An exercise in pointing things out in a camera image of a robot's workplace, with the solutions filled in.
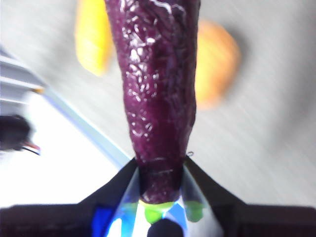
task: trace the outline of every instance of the gray floor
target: gray floor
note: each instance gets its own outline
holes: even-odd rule
[[[1,43],[132,156],[115,57],[101,78],[77,61],[76,4],[2,0]],[[315,15],[315,0],[202,0],[243,59],[222,104],[198,111],[188,150],[246,202],[316,206]]]

